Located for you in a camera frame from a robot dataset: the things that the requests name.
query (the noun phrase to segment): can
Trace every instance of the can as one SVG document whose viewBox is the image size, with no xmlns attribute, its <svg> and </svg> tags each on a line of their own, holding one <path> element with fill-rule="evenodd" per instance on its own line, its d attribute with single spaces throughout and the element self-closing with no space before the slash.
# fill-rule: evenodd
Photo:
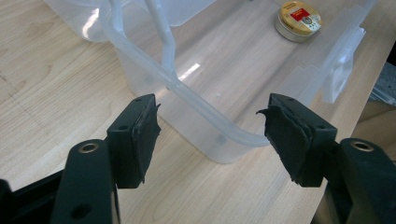
<svg viewBox="0 0 396 224">
<path fill-rule="evenodd" d="M 287 2 L 277 13 L 275 28 L 287 39 L 304 42 L 318 32 L 321 17 L 311 6 L 303 2 Z"/>
</svg>

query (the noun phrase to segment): red label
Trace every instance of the red label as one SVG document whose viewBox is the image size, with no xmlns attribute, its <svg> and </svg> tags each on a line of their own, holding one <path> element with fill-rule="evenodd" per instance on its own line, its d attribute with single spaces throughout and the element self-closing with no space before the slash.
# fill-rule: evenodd
<svg viewBox="0 0 396 224">
<path fill-rule="evenodd" d="M 307 17 L 311 14 L 309 14 L 309 12 L 307 12 L 305 9 L 300 8 L 297 11 L 293 12 L 290 14 L 295 20 L 300 21 L 302 20 L 304 17 Z"/>
</svg>

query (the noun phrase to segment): light wood surface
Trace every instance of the light wood surface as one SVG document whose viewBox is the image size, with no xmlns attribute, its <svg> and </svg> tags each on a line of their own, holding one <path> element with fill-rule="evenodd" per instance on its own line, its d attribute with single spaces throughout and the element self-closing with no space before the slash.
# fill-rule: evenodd
<svg viewBox="0 0 396 224">
<path fill-rule="evenodd" d="M 362 27 L 355 68 L 333 105 L 311 107 L 349 137 L 396 39 L 396 2 L 379 0 Z M 43 2 L 0 4 L 0 177 L 20 189 L 63 169 L 69 149 L 104 138 L 134 98 L 110 43 L 91 43 Z M 233 164 L 199 152 L 165 121 L 146 184 L 120 191 L 123 223 L 307 223 L 323 194 L 290 182 L 257 148 Z"/>
</svg>

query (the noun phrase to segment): transparent storage box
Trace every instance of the transparent storage box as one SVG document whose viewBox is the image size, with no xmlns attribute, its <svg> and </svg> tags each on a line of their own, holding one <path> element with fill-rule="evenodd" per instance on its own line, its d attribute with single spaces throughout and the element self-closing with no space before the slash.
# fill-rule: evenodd
<svg viewBox="0 0 396 224">
<path fill-rule="evenodd" d="M 46 1 L 57 11 L 55 0 Z M 208 158 L 223 163 L 269 145 L 264 116 L 256 111 L 267 106 L 271 92 L 309 105 L 322 88 L 323 100 L 336 100 L 364 36 L 360 24 L 375 4 L 306 0 L 324 23 L 311 39 L 294 43 L 274 26 L 284 1 L 212 2 L 171 24 L 169 8 L 175 6 L 169 2 L 97 1 L 86 21 L 100 27 L 101 38 L 84 37 L 111 41 L 131 91 L 155 93 L 160 116 Z"/>
</svg>

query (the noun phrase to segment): jar lid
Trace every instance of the jar lid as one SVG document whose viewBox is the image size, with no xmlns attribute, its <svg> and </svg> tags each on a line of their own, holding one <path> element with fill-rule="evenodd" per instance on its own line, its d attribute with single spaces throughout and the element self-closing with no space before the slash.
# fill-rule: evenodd
<svg viewBox="0 0 396 224">
<path fill-rule="evenodd" d="M 311 36 L 316 33 L 321 26 L 319 14 L 308 4 L 302 2 L 287 2 L 279 10 L 279 21 L 290 32 Z"/>
</svg>

